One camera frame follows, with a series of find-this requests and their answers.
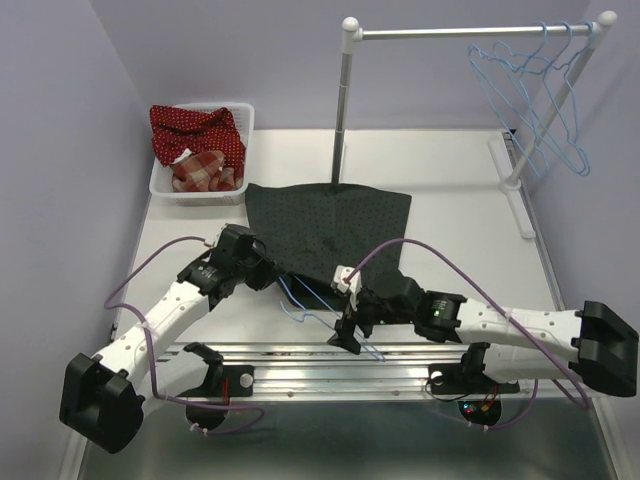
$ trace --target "white basket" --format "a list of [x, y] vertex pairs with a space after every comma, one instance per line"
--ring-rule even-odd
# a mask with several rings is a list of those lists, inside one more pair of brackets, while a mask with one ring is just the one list
[[236, 129], [240, 134], [240, 139], [246, 147], [244, 157], [244, 180], [242, 187], [232, 192], [174, 192], [171, 180], [173, 171], [169, 167], [163, 167], [156, 158], [151, 171], [151, 181], [149, 191], [154, 197], [170, 200], [178, 205], [237, 205], [244, 201], [244, 192], [249, 185], [249, 175], [251, 173], [251, 137], [253, 136], [253, 119], [255, 110], [248, 103], [187, 103], [175, 105], [177, 108], [185, 110], [195, 110], [198, 112], [214, 112], [222, 107], [228, 108], [233, 114]]

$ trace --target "white wall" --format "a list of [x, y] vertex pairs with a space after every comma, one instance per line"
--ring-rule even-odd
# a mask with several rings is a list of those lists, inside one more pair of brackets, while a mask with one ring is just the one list
[[137, 241], [150, 132], [86, 0], [0, 10], [0, 477], [50, 479], [66, 364], [106, 344]]
[[[368, 29], [530, 25], [578, 20], [588, 0], [92, 3], [147, 106], [247, 101], [258, 128], [333, 128], [344, 17]], [[468, 44], [359, 44], [349, 127], [497, 126], [469, 67]]]
[[[585, 19], [608, 9], [618, 23], [576, 85], [592, 173], [556, 165], [529, 183], [567, 305], [605, 302], [640, 331], [640, 3], [592, 0]], [[640, 473], [640, 399], [613, 402]]]

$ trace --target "red polka dot cloth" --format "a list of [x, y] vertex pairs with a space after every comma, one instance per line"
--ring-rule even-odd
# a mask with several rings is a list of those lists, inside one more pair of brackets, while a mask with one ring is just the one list
[[162, 165], [173, 170], [174, 191], [208, 192], [242, 186], [245, 146], [229, 109], [203, 113], [154, 105], [149, 117], [153, 151]]

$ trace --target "cable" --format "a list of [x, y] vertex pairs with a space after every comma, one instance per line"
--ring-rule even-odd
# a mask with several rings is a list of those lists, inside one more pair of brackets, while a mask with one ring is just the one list
[[[336, 312], [334, 309], [332, 309], [329, 304], [327, 304], [316, 292], [314, 292], [311, 287], [309, 287], [307, 284], [305, 284], [302, 280], [300, 280], [298, 277], [293, 276], [293, 278], [295, 278], [298, 282], [300, 282], [300, 284], [305, 287], [307, 290], [309, 290], [311, 292], [312, 295], [314, 295], [328, 310], [330, 310], [333, 314], [335, 314], [338, 318], [340, 318], [340, 314], [338, 312]], [[282, 308], [282, 311], [289, 317], [291, 318], [293, 321], [298, 322], [298, 323], [304, 323], [304, 320], [306, 317], [313, 317], [316, 320], [318, 320], [319, 322], [321, 322], [325, 327], [327, 327], [329, 330], [334, 331], [333, 327], [327, 323], [323, 318], [319, 317], [318, 315], [316, 315], [315, 313], [309, 313], [308, 309], [302, 305], [302, 303], [300, 303], [300, 301], [293, 296], [293, 293], [291, 293], [291, 290], [289, 289], [289, 287], [287, 286], [287, 283], [282, 279], [282, 278], [278, 278], [278, 282], [280, 283], [280, 285], [282, 286], [283, 290], [285, 291], [287, 297], [289, 299], [291, 299], [291, 301], [293, 303], [295, 303], [301, 310], [302, 310], [302, 317], [301, 318], [297, 318], [295, 315], [293, 315], [289, 310], [287, 310], [287, 308], [284, 306], [283, 302], [280, 302], [280, 308]], [[372, 355], [376, 360], [380, 360], [380, 361], [385, 361], [385, 357], [384, 355], [376, 348], [374, 347], [366, 338], [364, 338], [362, 335], [360, 335], [358, 332], [355, 333], [356, 336], [365, 344], [365, 350], [367, 347], [371, 348], [373, 351], [369, 351], [366, 350], [367, 353], [369, 353], [370, 355]]]
[[[295, 275], [294, 275], [294, 276], [293, 276], [293, 278], [295, 278], [295, 279], [300, 283], [300, 285], [302, 285], [302, 286], [303, 286], [304, 288], [306, 288], [309, 292], [311, 292], [311, 295], [313, 295], [314, 297], [316, 297], [316, 299], [317, 299], [320, 303], [322, 303], [322, 305], [324, 305], [324, 306], [325, 306], [325, 308], [326, 308], [327, 310], [329, 310], [331, 313], [333, 313], [336, 317], [338, 317], [338, 318], [340, 318], [340, 317], [341, 317], [341, 315], [340, 315], [338, 312], [336, 312], [333, 308], [331, 308], [331, 305], [329, 305], [327, 302], [325, 302], [325, 301], [324, 301], [324, 299], [323, 299], [322, 297], [320, 297], [320, 295], [318, 295], [316, 292], [314, 292], [314, 291], [311, 289], [311, 287], [310, 287], [309, 285], [307, 285], [306, 283], [304, 283], [304, 282], [300, 279], [300, 277], [297, 277], [297, 276], [295, 276]], [[358, 338], [359, 338], [359, 339], [360, 339], [360, 340], [361, 340], [361, 341], [362, 341], [362, 342], [363, 342], [367, 347], [371, 348], [371, 350], [373, 350], [373, 351], [374, 351], [374, 352], [379, 356], [379, 357], [378, 357], [378, 360], [382, 360], [382, 361], [384, 361], [384, 360], [385, 360], [384, 355], [383, 355], [382, 353], [380, 353], [380, 351], [378, 351], [378, 349], [377, 349], [377, 348], [376, 348], [376, 347], [375, 347], [371, 342], [369, 342], [366, 338], [364, 338], [364, 336], [363, 336], [363, 335], [361, 335], [361, 334], [360, 334], [360, 333], [358, 333], [357, 331], [355, 332], [355, 335], [356, 335], [356, 337], [358, 337]]]
[[[590, 32], [586, 45], [582, 49], [579, 49], [577, 52], [575, 52], [569, 58], [569, 60], [567, 60], [565, 63], [563, 63], [561, 65], [556, 65], [556, 62], [558, 61], [560, 56], [567, 50], [567, 48], [569, 47], [569, 45], [573, 41], [573, 31], [571, 29], [571, 26], [566, 22], [560, 22], [559, 24], [560, 25], [564, 25], [566, 27], [567, 32], [568, 32], [569, 35], [568, 35], [568, 40], [567, 40], [566, 44], [560, 49], [559, 52], [557, 52], [557, 54], [553, 58], [547, 58], [545, 56], [539, 55], [540, 51], [547, 44], [547, 40], [548, 40], [547, 26], [544, 23], [540, 24], [542, 26], [542, 29], [543, 29], [543, 39], [542, 39], [540, 45], [538, 46], [538, 48], [531, 54], [514, 53], [511, 50], [511, 47], [508, 44], [506, 44], [504, 42], [495, 42], [493, 44], [493, 52], [492, 52], [492, 54], [481, 50], [475, 44], [471, 44], [471, 45], [469, 45], [469, 47], [467, 49], [467, 55], [469, 57], [469, 62], [471, 63], [471, 66], [472, 66], [472, 68], [474, 70], [474, 73], [476, 74], [476, 77], [478, 78], [478, 82], [480, 83], [480, 87], [482, 88], [482, 91], [484, 92], [485, 97], [489, 101], [489, 105], [493, 109], [494, 113], [498, 117], [498, 120], [500, 120], [500, 122], [502, 123], [504, 128], [509, 130], [509, 126], [507, 125], [507, 121], [503, 117], [503, 115], [500, 113], [498, 107], [495, 105], [494, 101], [492, 100], [489, 89], [491, 89], [493, 92], [495, 92], [502, 99], [502, 101], [504, 101], [504, 103], [511, 109], [511, 111], [513, 113], [515, 113], [520, 118], [520, 120], [523, 122], [523, 124], [526, 125], [533, 132], [533, 134], [535, 136], [533, 145], [534, 145], [534, 148], [535, 148], [535, 152], [538, 152], [543, 158], [544, 166], [545, 166], [544, 173], [546, 173], [549, 170], [549, 160], [547, 158], [547, 154], [540, 148], [541, 144], [545, 144], [554, 155], [556, 155], [563, 163], [565, 163], [565, 165], [567, 165], [569, 167], [569, 169], [572, 172], [577, 173], [578, 175], [581, 175], [581, 176], [587, 176], [587, 175], [589, 175], [589, 173], [591, 171], [591, 166], [589, 164], [589, 158], [588, 158], [587, 153], [584, 151], [584, 149], [582, 149], [581, 147], [579, 147], [577, 145], [577, 142], [578, 142], [578, 140], [580, 138], [580, 128], [579, 128], [579, 124], [578, 124], [578, 108], [577, 108], [577, 104], [576, 104], [573, 85], [571, 84], [571, 82], [569, 82], [568, 75], [569, 75], [569, 72], [570, 72], [571, 67], [573, 65], [573, 62], [585, 50], [587, 50], [591, 46], [591, 43], [593, 41], [593, 36], [594, 36], [594, 34], [593, 34], [593, 24], [590, 23], [590, 22], [585, 22], [584, 23], [585, 25], [588, 26], [589, 32]], [[506, 49], [506, 53], [503, 54], [503, 55], [500, 55], [499, 52], [498, 52], [498, 50], [501, 47], [504, 47]], [[477, 55], [478, 55], [480, 60], [486, 60], [488, 62], [497, 62], [502, 67], [502, 71], [504, 72], [504, 74], [507, 76], [507, 78], [511, 82], [512, 86], [517, 91], [517, 93], [518, 93], [518, 95], [520, 97], [519, 100], [524, 100], [524, 102], [526, 103], [529, 119], [525, 118], [525, 116], [518, 111], [518, 108], [516, 108], [506, 98], [506, 96], [498, 89], [498, 87], [482, 71], [482, 69], [480, 68], [478, 63], [472, 58], [472, 55], [474, 53], [477, 53]], [[514, 64], [511, 61], [509, 61], [510, 59], [516, 59], [516, 58], [524, 58], [525, 60], [520, 65]], [[532, 60], [536, 60], [537, 63], [543, 63], [544, 67], [539, 69], [539, 70], [535, 70], [533, 68], [528, 68], [528, 66], [529, 66], [529, 64], [531, 63]], [[571, 96], [571, 103], [572, 103], [572, 109], [571, 109], [572, 110], [572, 127], [571, 128], [569, 127], [568, 121], [565, 118], [564, 114], [562, 113], [562, 109], [556, 103], [555, 95], [551, 92], [551, 88], [549, 87], [549, 84], [548, 84], [548, 73], [551, 70], [563, 71], [562, 79], [563, 79], [565, 85], [568, 87], [569, 95]], [[530, 75], [535, 75], [535, 76], [540, 76], [541, 77], [542, 84], [543, 84], [543, 86], [545, 88], [545, 91], [549, 95], [549, 99], [551, 100], [551, 104], [555, 108], [557, 116], [560, 119], [560, 121], [561, 121], [561, 123], [562, 123], [562, 125], [564, 127], [564, 130], [566, 132], [566, 142], [578, 154], [578, 157], [580, 158], [580, 161], [581, 161], [582, 165], [577, 166], [577, 165], [575, 165], [573, 163], [573, 161], [571, 160], [570, 156], [567, 155], [564, 152], [564, 149], [558, 144], [558, 142], [554, 138], [554, 135], [551, 134], [551, 132], [549, 132], [549, 129], [544, 125], [543, 121], [540, 119], [540, 117], [536, 113], [536, 111], [535, 111], [535, 109], [533, 108], [533, 105], [532, 105], [532, 100], [531, 100], [531, 98], [529, 96], [529, 93], [527, 91], [527, 87], [524, 85], [524, 83], [522, 81], [522, 77], [525, 74], [530, 74]], [[575, 132], [573, 138], [571, 138], [572, 129]], [[513, 142], [518, 147], [518, 149], [520, 150], [522, 155], [524, 155], [527, 158], [527, 161], [531, 165], [531, 168], [536, 173], [536, 175], [538, 175], [539, 177], [542, 177], [543, 173], [538, 171], [538, 169], [536, 168], [531, 156], [525, 154], [525, 149], [522, 147], [522, 145], [520, 144], [520, 142], [518, 141], [518, 139], [515, 136], [513, 137]]]
[[431, 398], [433, 398], [434, 400], [438, 400], [439, 402], [442, 403], [451, 403], [451, 402], [457, 402], [458, 400], [462, 400], [463, 398], [467, 398], [469, 395], [471, 395], [470, 393], [465, 393], [464, 395], [460, 395], [458, 397], [455, 398], [440, 398], [440, 397], [436, 397], [433, 393], [431, 393], [429, 390], [429, 387], [431, 386], [431, 382], [426, 382], [424, 384], [423, 390], [424, 393], [426, 393], [427, 395], [429, 395]]
[[433, 253], [436, 257], [438, 257], [440, 260], [442, 260], [444, 263], [446, 263], [451, 269], [453, 269], [458, 275], [460, 275], [469, 285], [471, 285], [474, 290], [476, 292], [478, 292], [480, 294], [480, 296], [482, 296], [482, 298], [485, 299], [485, 301], [491, 305], [500, 315], [502, 315], [504, 318], [506, 318], [509, 322], [511, 322], [513, 324], [514, 327], [516, 327], [518, 329], [518, 331], [520, 333], [522, 333], [522, 335], [524, 335], [531, 343], [533, 343], [533, 345], [540, 350], [543, 355], [545, 357], [547, 357], [549, 359], [549, 361], [551, 363], [553, 363], [556, 368], [558, 370], [560, 370], [562, 372], [562, 374], [567, 377], [567, 379], [571, 382], [571, 384], [576, 388], [576, 390], [578, 391], [578, 393], [580, 394], [580, 397], [582, 397], [582, 402], [579, 402], [573, 395], [571, 395], [562, 385], [560, 385], [560, 383], [556, 380], [554, 380], [554, 383], [556, 384], [556, 386], [560, 389], [560, 391], [562, 393], [564, 393], [567, 398], [569, 400], [571, 400], [573, 403], [575, 403], [578, 407], [583, 408], [584, 410], [589, 410], [591, 408], [591, 400], [589, 399], [589, 396], [587, 395], [587, 392], [585, 392], [584, 388], [582, 388], [582, 385], [580, 385], [580, 383], [578, 382], [578, 380], [576, 380], [574, 374], [566, 367], [564, 366], [562, 363], [560, 363], [560, 361], [542, 344], [540, 343], [533, 335], [531, 335], [529, 333], [529, 331], [524, 328], [522, 326], [522, 324], [520, 324], [520, 322], [518, 322], [515, 318], [513, 318], [511, 315], [509, 315], [504, 308], [502, 308], [500, 305], [498, 305], [498, 303], [489, 296], [489, 294], [487, 292], [485, 292], [480, 285], [478, 285], [471, 277], [469, 277], [469, 275], [467, 275], [466, 273], [464, 273], [460, 268], [458, 268], [451, 260], [449, 260], [444, 254], [440, 253], [438, 250], [436, 250], [435, 248], [433, 248], [430, 245], [427, 245], [426, 243], [420, 242], [418, 240], [412, 240], [410, 238], [395, 238], [393, 240], [388, 240], [384, 243], [382, 243], [381, 245], [378, 245], [376, 248], [374, 248], [371, 253], [369, 253], [357, 266], [356, 268], [353, 269], [353, 271], [349, 274], [349, 276], [347, 276], [347, 278], [345, 278], [345, 282], [349, 283], [351, 281], [351, 279], [353, 278], [353, 276], [358, 273], [360, 270], [362, 270], [362, 268], [371, 261], [371, 259], [373, 257], [375, 257], [378, 253], [380, 253], [382, 250], [384, 250], [387, 247], [390, 247], [391, 245], [396, 245], [396, 244], [401, 244], [401, 243], [411, 243], [413, 245], [418, 245], [419, 247], [422, 247], [428, 251], [430, 251], [431, 253]]
[[[142, 325], [145, 325], [147, 323], [147, 320], [144, 316], [144, 314], [138, 310], [136, 307], [134, 307], [133, 305], [130, 305], [128, 303], [115, 303], [115, 304], [111, 304], [111, 302], [113, 301], [113, 299], [115, 298], [115, 296], [120, 293], [120, 291], [136, 276], [138, 275], [138, 273], [140, 273], [142, 271], [142, 269], [144, 269], [147, 265], [149, 265], [149, 263], [156, 258], [160, 253], [162, 253], [164, 250], [166, 250], [167, 248], [169, 248], [172, 245], [175, 245], [176, 243], [179, 242], [184, 242], [187, 240], [195, 240], [198, 242], [205, 242], [204, 238], [201, 237], [194, 237], [194, 236], [189, 236], [189, 237], [180, 237], [180, 238], [176, 238], [175, 240], [171, 240], [170, 242], [165, 243], [163, 246], [161, 246], [158, 250], [156, 250], [155, 252], [153, 252], [149, 258], [147, 258], [144, 262], [142, 262], [140, 264], [140, 266], [138, 268], [136, 268], [133, 272], [131, 272], [131, 274], [129, 276], [127, 276], [124, 281], [114, 290], [113, 293], [111, 293], [111, 295], [109, 295], [107, 297], [107, 299], [104, 302], [104, 308], [106, 310], [114, 310], [117, 308], [123, 308], [125, 310], [128, 310], [129, 312], [133, 313], [136, 318], [140, 321], [140, 323]], [[179, 397], [174, 397], [171, 395], [161, 395], [158, 392], [158, 378], [157, 378], [157, 371], [156, 371], [156, 355], [155, 355], [155, 351], [153, 348], [153, 338], [151, 337], [151, 333], [149, 332], [148, 328], [143, 328], [142, 329], [143, 333], [144, 333], [144, 338], [145, 338], [145, 342], [147, 344], [147, 350], [148, 350], [148, 359], [149, 359], [149, 376], [151, 377], [151, 392], [153, 394], [153, 396], [159, 400], [166, 400], [168, 402], [171, 403], [176, 403], [178, 405], [185, 405], [185, 406], [191, 406], [191, 407], [197, 407], [197, 408], [202, 408], [205, 410], [215, 410], [215, 411], [241, 411], [241, 410], [255, 410], [258, 412], [258, 416], [256, 418], [254, 418], [253, 420], [251, 420], [248, 423], [245, 423], [244, 425], [240, 425], [238, 427], [233, 427], [233, 428], [229, 428], [227, 430], [222, 430], [222, 431], [208, 431], [207, 429], [204, 428], [200, 428], [197, 424], [192, 424], [191, 428], [203, 433], [204, 435], [225, 435], [225, 434], [229, 434], [229, 433], [237, 433], [243, 430], [246, 430], [247, 428], [252, 427], [253, 425], [255, 425], [256, 423], [258, 423], [260, 420], [262, 420], [262, 418], [265, 416], [265, 410], [264, 408], [260, 407], [260, 406], [255, 406], [255, 405], [237, 405], [237, 406], [231, 406], [231, 405], [211, 405], [208, 403], [203, 403], [203, 402], [194, 402], [194, 401], [190, 401], [190, 400], [184, 400], [182, 398]]]

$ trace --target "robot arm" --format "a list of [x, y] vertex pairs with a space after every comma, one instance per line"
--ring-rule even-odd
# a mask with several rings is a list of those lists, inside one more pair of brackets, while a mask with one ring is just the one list
[[[191, 262], [145, 316], [109, 346], [89, 358], [78, 354], [67, 366], [60, 420], [110, 453], [135, 436], [144, 413], [159, 406], [151, 392], [149, 355], [144, 329], [153, 339], [155, 357], [195, 321], [204, 317], [240, 283], [253, 290], [277, 279], [275, 265], [253, 232], [227, 226], [214, 248]], [[196, 344], [158, 367], [165, 382], [159, 390], [178, 395], [202, 383], [221, 365], [216, 353]]]
[[[356, 328], [368, 338], [377, 324], [413, 324], [434, 342], [469, 344], [460, 364], [432, 365], [441, 375], [434, 393], [485, 393], [518, 379], [557, 379], [562, 373], [520, 330], [491, 306], [462, 295], [424, 291], [400, 272], [363, 287], [359, 273], [338, 267], [334, 287], [349, 295], [330, 345], [360, 353]], [[582, 310], [538, 312], [506, 309], [588, 387], [608, 394], [636, 394], [638, 333], [609, 307], [585, 302]]]

